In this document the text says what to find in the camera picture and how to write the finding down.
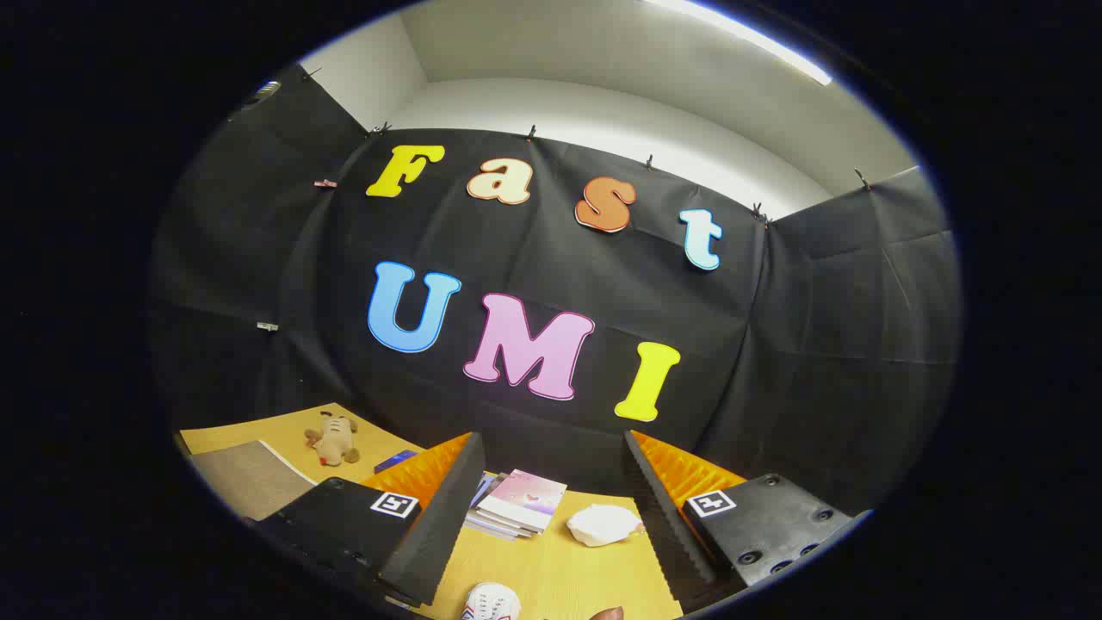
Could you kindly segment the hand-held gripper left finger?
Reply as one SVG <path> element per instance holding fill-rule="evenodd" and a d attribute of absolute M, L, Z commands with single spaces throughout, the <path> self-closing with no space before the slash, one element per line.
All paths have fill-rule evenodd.
<path fill-rule="evenodd" d="M 260 537 L 361 603 L 433 603 L 484 474 L 477 432 L 366 481 L 331 476 L 255 522 Z"/>

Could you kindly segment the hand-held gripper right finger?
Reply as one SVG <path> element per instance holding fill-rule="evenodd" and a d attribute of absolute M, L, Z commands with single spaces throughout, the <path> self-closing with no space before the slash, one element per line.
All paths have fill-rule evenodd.
<path fill-rule="evenodd" d="M 867 518 L 781 474 L 747 479 L 638 431 L 623 433 L 622 454 L 666 584 L 688 614 L 779 580 Z"/>

